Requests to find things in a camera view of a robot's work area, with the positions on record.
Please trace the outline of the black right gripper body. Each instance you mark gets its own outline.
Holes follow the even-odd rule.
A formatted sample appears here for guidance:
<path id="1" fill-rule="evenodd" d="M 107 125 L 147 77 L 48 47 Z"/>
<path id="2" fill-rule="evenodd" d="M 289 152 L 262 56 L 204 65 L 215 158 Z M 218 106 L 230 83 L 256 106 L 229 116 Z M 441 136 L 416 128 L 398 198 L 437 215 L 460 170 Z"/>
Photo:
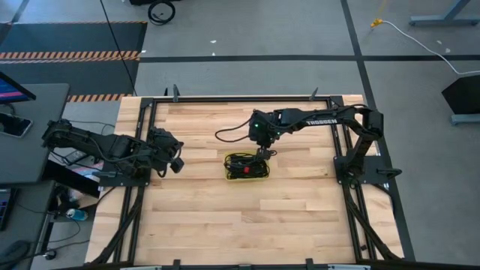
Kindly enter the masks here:
<path id="1" fill-rule="evenodd" d="M 267 133 L 257 134 L 253 139 L 259 147 L 264 149 L 269 149 L 276 140 L 276 136 L 270 136 Z"/>

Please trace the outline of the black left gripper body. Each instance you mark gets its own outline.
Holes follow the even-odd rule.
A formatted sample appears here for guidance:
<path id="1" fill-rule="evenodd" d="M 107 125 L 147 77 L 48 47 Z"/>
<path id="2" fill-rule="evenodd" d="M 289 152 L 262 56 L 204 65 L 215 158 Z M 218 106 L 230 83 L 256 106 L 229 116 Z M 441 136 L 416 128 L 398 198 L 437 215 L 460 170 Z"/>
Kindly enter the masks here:
<path id="1" fill-rule="evenodd" d="M 151 148 L 153 160 L 175 160 L 179 156 L 179 141 L 163 128 L 148 130 L 147 145 Z"/>

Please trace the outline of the yellow translucent plastic container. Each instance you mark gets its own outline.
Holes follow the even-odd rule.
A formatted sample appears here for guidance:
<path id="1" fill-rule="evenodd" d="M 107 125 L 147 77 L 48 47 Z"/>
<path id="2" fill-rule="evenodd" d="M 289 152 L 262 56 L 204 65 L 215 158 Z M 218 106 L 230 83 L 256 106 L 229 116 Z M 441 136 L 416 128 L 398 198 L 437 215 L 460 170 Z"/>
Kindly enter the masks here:
<path id="1" fill-rule="evenodd" d="M 257 159 L 254 150 L 227 152 L 223 168 L 228 182 L 264 181 L 271 172 L 269 161 Z"/>

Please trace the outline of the blue water bottle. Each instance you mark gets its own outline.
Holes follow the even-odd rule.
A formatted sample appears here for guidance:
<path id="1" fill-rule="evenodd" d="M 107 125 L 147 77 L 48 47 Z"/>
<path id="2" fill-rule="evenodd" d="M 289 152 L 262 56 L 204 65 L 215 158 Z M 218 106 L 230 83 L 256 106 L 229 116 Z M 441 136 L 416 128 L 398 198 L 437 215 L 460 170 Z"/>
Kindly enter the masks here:
<path id="1" fill-rule="evenodd" d="M 76 208 L 70 208 L 66 211 L 66 216 L 74 221 L 86 221 L 88 212 Z"/>

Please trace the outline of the dark grey desk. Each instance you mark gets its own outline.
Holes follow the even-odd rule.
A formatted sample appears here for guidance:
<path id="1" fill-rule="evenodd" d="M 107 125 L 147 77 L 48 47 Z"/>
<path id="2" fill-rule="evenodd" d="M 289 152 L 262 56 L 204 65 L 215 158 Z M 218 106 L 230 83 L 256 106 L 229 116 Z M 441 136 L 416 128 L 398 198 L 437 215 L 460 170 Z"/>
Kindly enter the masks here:
<path id="1" fill-rule="evenodd" d="M 32 121 L 20 138 L 0 133 L 0 185 L 29 185 L 41 180 L 49 150 L 42 146 L 48 122 L 63 114 L 70 86 L 67 83 L 27 84 L 35 100 L 15 103 L 15 115 Z"/>

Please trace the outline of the black mat with hazard stripes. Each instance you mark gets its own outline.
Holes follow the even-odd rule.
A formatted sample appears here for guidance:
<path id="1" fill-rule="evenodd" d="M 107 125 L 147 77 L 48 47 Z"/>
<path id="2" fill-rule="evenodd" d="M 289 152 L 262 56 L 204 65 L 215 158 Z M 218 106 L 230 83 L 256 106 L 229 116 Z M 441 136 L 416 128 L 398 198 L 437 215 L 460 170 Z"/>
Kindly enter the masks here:
<path id="1" fill-rule="evenodd" d="M 145 21 L 0 24 L 0 71 L 20 84 L 67 83 L 68 101 L 134 94 Z"/>

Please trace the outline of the black smartphone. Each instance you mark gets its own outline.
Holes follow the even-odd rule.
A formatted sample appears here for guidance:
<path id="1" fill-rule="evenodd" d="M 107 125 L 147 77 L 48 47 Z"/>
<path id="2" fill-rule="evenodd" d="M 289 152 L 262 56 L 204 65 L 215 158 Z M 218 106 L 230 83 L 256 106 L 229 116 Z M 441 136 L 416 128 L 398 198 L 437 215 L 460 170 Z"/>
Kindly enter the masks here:
<path id="1" fill-rule="evenodd" d="M 0 134 L 21 138 L 32 127 L 33 121 L 0 112 Z"/>

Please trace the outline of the monitor with lit screen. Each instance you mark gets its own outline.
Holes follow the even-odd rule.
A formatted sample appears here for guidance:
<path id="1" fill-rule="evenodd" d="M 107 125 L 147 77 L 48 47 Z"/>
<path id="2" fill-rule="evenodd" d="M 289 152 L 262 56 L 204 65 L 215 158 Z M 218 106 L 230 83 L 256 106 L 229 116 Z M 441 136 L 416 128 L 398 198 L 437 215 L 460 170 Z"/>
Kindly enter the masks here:
<path id="1" fill-rule="evenodd" d="M 34 101 L 36 95 L 0 71 L 0 104 Z"/>

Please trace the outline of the black box on grey foot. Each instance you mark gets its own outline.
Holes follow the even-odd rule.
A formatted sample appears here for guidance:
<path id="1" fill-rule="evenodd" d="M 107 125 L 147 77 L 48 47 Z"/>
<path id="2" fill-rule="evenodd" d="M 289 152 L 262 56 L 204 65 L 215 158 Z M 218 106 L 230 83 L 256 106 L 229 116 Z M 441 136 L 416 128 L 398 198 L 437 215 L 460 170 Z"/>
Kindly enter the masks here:
<path id="1" fill-rule="evenodd" d="M 453 125 L 480 124 L 480 75 L 455 80 L 442 91 L 442 96 L 453 112 Z"/>

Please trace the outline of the grey table leg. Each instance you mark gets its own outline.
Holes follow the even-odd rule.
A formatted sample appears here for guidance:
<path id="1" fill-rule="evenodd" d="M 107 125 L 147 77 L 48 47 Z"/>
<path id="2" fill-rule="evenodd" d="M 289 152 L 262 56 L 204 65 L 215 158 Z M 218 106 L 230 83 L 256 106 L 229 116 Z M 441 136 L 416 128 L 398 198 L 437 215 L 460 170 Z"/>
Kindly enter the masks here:
<path id="1" fill-rule="evenodd" d="M 411 16 L 410 26 L 477 26 L 480 17 L 466 17 L 458 19 L 458 14 L 472 0 L 457 0 L 450 9 L 440 15 Z"/>

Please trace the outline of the black aluminium table frame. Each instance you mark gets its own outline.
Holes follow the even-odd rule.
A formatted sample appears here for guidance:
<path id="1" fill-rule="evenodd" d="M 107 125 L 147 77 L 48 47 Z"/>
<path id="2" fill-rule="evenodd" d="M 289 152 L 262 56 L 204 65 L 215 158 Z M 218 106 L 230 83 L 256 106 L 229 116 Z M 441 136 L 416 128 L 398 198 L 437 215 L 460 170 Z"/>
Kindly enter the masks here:
<path id="1" fill-rule="evenodd" d="M 138 266 L 162 269 L 261 270 L 354 263 L 360 232 L 350 234 L 343 188 L 333 158 L 353 139 L 339 128 L 312 127 L 275 143 L 271 175 L 264 181 L 231 182 L 224 176 L 227 152 L 255 149 L 245 139 L 253 110 L 324 109 L 326 97 L 162 97 L 141 107 L 126 97 L 116 119 L 117 134 L 145 134 L 149 124 L 171 131 L 184 143 L 185 165 L 145 189 L 138 226 L 128 229 L 121 258 L 134 252 Z"/>

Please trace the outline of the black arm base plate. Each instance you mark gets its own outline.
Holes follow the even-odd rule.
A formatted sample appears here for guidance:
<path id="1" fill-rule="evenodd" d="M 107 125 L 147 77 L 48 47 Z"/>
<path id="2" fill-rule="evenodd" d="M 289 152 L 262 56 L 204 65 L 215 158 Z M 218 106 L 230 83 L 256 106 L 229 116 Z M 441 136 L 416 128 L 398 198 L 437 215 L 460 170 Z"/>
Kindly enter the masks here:
<path id="1" fill-rule="evenodd" d="M 99 178 L 102 187 L 145 187 L 150 182 L 151 171 L 143 170 L 140 176 L 128 176 L 105 163 L 101 171 L 94 171 L 93 175 Z"/>
<path id="2" fill-rule="evenodd" d="M 334 168 L 341 185 L 385 184 L 402 173 L 387 167 L 380 156 L 334 157 Z"/>

